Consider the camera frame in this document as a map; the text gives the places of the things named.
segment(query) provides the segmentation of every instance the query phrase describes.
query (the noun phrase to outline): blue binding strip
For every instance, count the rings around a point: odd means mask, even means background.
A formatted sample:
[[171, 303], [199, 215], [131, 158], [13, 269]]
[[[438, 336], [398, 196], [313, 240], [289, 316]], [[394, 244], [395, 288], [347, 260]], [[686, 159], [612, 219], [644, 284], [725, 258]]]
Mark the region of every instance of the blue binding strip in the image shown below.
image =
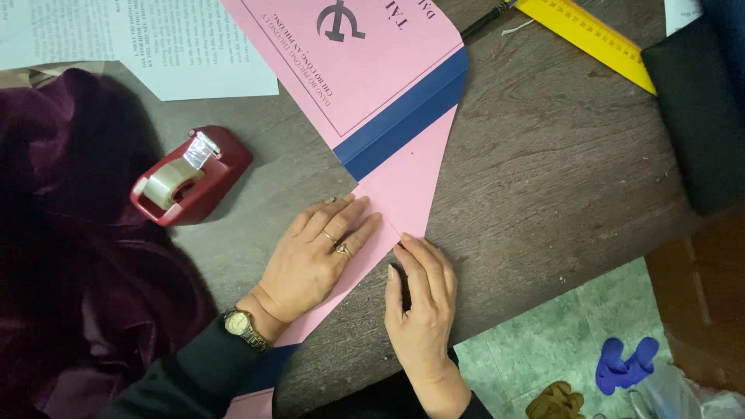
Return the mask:
[[337, 145], [334, 154], [361, 180], [458, 103], [467, 69], [464, 47]]
[[236, 396], [276, 387], [282, 375], [282, 369], [299, 346], [300, 344], [289, 344], [275, 347], [267, 352], [261, 359], [259, 369], [250, 375], [251, 378], [241, 386]]

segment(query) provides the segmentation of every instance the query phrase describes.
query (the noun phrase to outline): gold ring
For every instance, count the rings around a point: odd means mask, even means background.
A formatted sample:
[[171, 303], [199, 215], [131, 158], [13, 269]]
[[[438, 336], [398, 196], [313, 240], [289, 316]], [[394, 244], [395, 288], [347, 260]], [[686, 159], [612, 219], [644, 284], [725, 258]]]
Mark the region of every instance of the gold ring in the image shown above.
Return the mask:
[[329, 238], [329, 240], [331, 240], [332, 242], [334, 242], [334, 243], [338, 242], [338, 240], [337, 240], [337, 239], [334, 239], [333, 237], [331, 237], [331, 234], [328, 234], [328, 233], [327, 233], [327, 232], [326, 232], [325, 230], [321, 230], [321, 233], [322, 233], [322, 234], [323, 234], [324, 236], [328, 237], [328, 238]]
[[346, 248], [346, 244], [344, 244], [344, 243], [338, 245], [336, 247], [335, 252], [336, 253], [341, 253], [341, 254], [343, 254], [344, 256], [346, 256], [346, 257], [348, 257], [350, 259], [352, 258], [352, 252], [350, 252], [349, 249]]

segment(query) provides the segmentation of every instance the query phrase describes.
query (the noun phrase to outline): red tape dispenser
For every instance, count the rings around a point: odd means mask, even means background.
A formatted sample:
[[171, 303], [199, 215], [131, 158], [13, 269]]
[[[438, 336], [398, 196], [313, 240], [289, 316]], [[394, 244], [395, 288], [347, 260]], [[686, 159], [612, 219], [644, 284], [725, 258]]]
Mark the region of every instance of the red tape dispenser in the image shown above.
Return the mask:
[[253, 155], [223, 127], [208, 125], [135, 183], [130, 201], [163, 227], [197, 224], [220, 203], [253, 161]]

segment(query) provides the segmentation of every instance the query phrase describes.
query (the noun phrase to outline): hand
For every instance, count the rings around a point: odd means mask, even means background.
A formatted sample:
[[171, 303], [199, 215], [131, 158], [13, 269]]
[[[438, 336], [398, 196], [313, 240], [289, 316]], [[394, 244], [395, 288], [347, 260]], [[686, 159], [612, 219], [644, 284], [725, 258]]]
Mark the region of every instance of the hand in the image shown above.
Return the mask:
[[259, 283], [236, 304], [254, 317], [259, 335], [276, 341], [290, 323], [331, 294], [349, 263], [347, 255], [335, 251], [337, 240], [343, 239], [354, 256], [380, 225], [377, 212], [352, 231], [369, 205], [367, 196], [355, 200], [349, 194], [340, 200], [318, 202], [295, 218]]
[[448, 358], [455, 317], [457, 280], [440, 249], [404, 233], [393, 248], [408, 275], [411, 309], [402, 306], [402, 281], [388, 265], [385, 328], [401, 366], [430, 418], [458, 418], [471, 400], [471, 389]]

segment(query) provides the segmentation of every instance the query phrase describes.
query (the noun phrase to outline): gray wood surface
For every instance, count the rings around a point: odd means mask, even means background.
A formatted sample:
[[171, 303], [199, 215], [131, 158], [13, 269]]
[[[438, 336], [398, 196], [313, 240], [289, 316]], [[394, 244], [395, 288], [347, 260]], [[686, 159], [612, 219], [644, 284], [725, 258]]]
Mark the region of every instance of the gray wood surface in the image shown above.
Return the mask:
[[[464, 29], [492, 1], [442, 0]], [[662, 0], [581, 1], [639, 45], [665, 34]], [[460, 278], [453, 343], [489, 329], [694, 229], [654, 98], [511, 10], [468, 44], [460, 102], [428, 236]], [[192, 127], [233, 130], [256, 161], [210, 222], [174, 229], [225, 308], [258, 281], [291, 219], [355, 186], [290, 96], [158, 101], [118, 64], [165, 151]], [[399, 369], [383, 326], [384, 259], [312, 333], [280, 383], [292, 416]]]

